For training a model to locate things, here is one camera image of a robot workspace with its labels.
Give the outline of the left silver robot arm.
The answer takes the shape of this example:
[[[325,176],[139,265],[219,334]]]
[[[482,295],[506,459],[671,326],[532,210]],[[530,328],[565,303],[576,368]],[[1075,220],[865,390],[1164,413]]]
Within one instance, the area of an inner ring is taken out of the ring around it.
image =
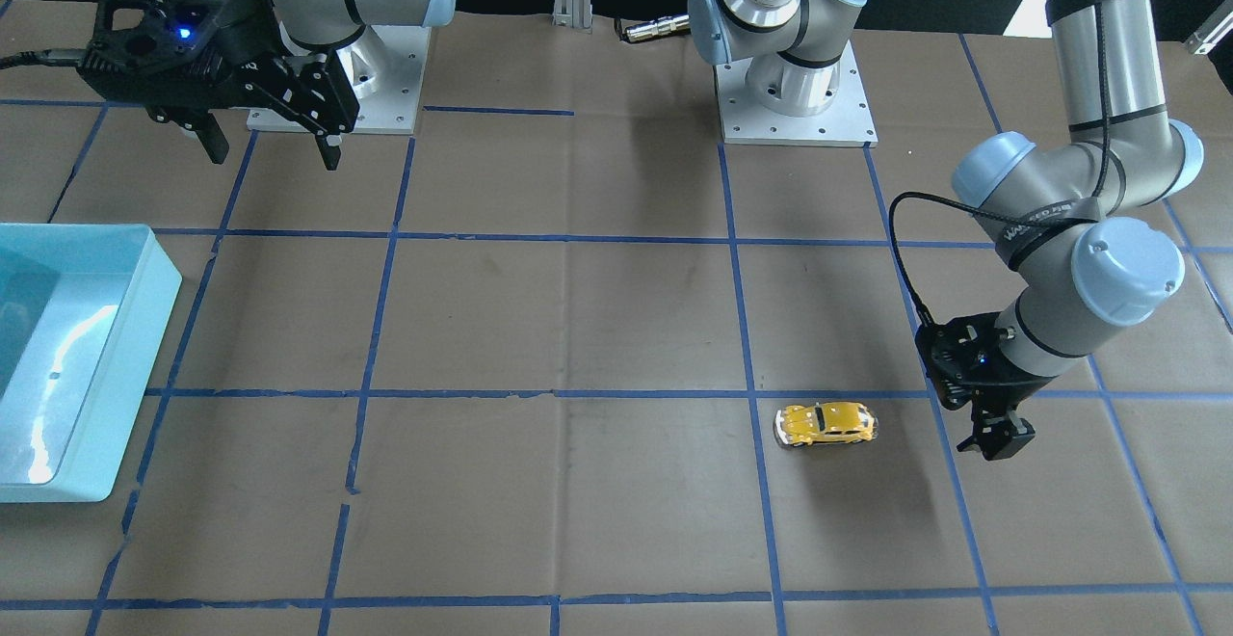
[[[852,95],[841,67],[867,0],[688,0],[695,49],[743,65],[751,105],[817,124]],[[938,323],[919,295],[912,336],[942,407],[970,409],[958,450],[1014,456],[1034,438],[1018,406],[1180,288],[1181,251],[1122,210],[1189,187],[1205,147],[1168,117],[1150,0],[1046,0],[1069,144],[1051,152],[1006,131],[952,175],[949,206],[973,214],[1025,280],[1012,304]]]

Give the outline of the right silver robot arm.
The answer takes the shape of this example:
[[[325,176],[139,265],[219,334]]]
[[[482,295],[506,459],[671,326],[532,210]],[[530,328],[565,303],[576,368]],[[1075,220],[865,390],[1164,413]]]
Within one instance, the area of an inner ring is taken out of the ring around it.
[[[92,39],[72,65],[89,88],[138,104],[197,137],[215,163],[229,152],[215,113],[272,112],[312,136],[335,170],[342,139],[374,94],[395,91],[379,27],[451,21],[457,0],[97,0]]]

